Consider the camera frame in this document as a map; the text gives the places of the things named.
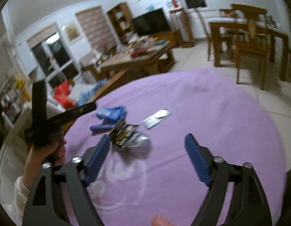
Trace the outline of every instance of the dining table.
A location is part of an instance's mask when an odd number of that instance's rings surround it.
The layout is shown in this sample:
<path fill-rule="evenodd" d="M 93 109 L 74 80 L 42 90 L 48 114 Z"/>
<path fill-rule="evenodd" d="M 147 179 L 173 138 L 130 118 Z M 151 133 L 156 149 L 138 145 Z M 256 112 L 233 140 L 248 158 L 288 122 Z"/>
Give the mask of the dining table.
<path fill-rule="evenodd" d="M 150 143 L 150 149 L 139 155 L 111 145 L 97 181 L 87 188 L 104 225 L 149 226 L 155 215 L 174 225 L 191 225 L 208 187 L 197 177 L 184 148 L 189 133 L 227 163 L 250 162 L 266 194 L 273 225 L 279 219 L 286 184 L 281 135 L 259 102 L 216 69 L 149 76 L 96 103 L 97 110 L 77 119 L 66 133 L 66 162 L 82 156 L 103 136 L 89 129 L 101 124 L 96 114 L 102 107 L 125 106 L 126 123 L 139 125 L 137 131 Z M 170 116 L 146 129 L 143 120 L 166 108 Z M 217 225 L 226 219 L 232 187 L 229 183 Z M 70 200 L 65 205 L 71 224 L 77 226 Z"/>
<path fill-rule="evenodd" d="M 220 18 L 211 18 L 208 19 L 207 22 L 210 25 L 211 29 L 211 36 L 213 38 L 213 45 L 214 45 L 214 66 L 220 67 L 220 28 L 225 29 L 242 29 L 248 31 L 248 25 L 245 22 L 245 19 L 237 19 L 235 22 L 234 18 L 227 18 L 227 17 L 220 17 Z M 257 33 L 265 33 L 264 32 L 264 23 L 256 22 L 257 23 Z M 274 25 L 268 24 L 267 33 L 271 35 L 270 40 L 270 62 L 274 62 L 274 55 L 275 55 L 275 38 L 279 37 L 283 40 L 283 54 L 281 59 L 281 67 L 280 67 L 280 80 L 286 81 L 286 72 L 287 72 L 287 63 L 288 63 L 288 52 L 289 52 L 289 36 L 283 30 L 276 28 Z"/>

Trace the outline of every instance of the wooden cabinet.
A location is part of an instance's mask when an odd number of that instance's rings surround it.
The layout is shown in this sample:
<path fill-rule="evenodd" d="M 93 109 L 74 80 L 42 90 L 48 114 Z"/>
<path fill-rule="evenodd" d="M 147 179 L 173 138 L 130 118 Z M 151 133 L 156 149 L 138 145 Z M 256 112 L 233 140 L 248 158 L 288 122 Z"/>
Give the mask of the wooden cabinet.
<path fill-rule="evenodd" d="M 128 32 L 135 31 L 132 23 L 132 14 L 127 3 L 119 3 L 107 12 L 107 15 L 122 43 Z"/>

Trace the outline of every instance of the silver screw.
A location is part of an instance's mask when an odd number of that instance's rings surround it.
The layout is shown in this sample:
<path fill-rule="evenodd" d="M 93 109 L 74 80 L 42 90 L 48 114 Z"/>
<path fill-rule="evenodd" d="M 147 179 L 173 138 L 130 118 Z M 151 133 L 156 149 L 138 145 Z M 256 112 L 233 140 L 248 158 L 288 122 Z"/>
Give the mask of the silver screw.
<path fill-rule="evenodd" d="M 214 157 L 214 161 L 217 162 L 217 163 L 222 163 L 224 161 L 224 159 L 220 156 L 215 156 Z"/>
<path fill-rule="evenodd" d="M 79 156 L 74 157 L 74 158 L 72 158 L 72 160 L 71 160 L 72 163 L 79 163 L 79 162 L 81 162 L 81 161 L 82 161 L 82 157 L 79 157 Z"/>
<path fill-rule="evenodd" d="M 252 168 L 252 164 L 251 163 L 249 163 L 249 162 L 246 162 L 245 164 L 244 164 L 244 167 L 246 167 L 246 168 Z"/>
<path fill-rule="evenodd" d="M 47 162 L 47 163 L 44 163 L 44 164 L 42 165 L 42 168 L 43 168 L 43 169 L 47 169 L 47 168 L 50 168 L 50 166 L 51 166 L 51 164 L 50 164 L 49 162 Z"/>

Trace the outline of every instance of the blue textured pad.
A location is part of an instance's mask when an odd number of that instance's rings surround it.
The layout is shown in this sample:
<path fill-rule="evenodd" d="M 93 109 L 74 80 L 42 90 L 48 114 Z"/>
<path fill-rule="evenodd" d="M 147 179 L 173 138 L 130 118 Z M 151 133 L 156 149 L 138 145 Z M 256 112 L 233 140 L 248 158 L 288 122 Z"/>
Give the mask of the blue textured pad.
<path fill-rule="evenodd" d="M 198 149 L 198 143 L 191 134 L 185 137 L 185 149 L 190 157 L 190 160 L 196 170 L 196 173 L 201 182 L 209 185 L 211 178 L 209 177 L 209 165 L 206 163 L 202 153 Z"/>
<path fill-rule="evenodd" d="M 84 182 L 88 185 L 96 181 L 101 166 L 103 165 L 110 149 L 111 139 L 106 135 L 97 145 L 94 155 L 85 167 L 86 178 Z"/>

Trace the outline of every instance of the green object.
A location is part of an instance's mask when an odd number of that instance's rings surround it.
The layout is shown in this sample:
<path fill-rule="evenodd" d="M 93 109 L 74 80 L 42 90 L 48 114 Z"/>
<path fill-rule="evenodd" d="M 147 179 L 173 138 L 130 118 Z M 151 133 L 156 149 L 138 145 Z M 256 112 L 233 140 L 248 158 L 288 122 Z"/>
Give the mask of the green object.
<path fill-rule="evenodd" d="M 163 44 L 166 44 L 168 42 L 168 40 L 164 39 L 164 40 L 159 40 L 157 42 L 155 42 L 155 46 L 160 46 Z"/>

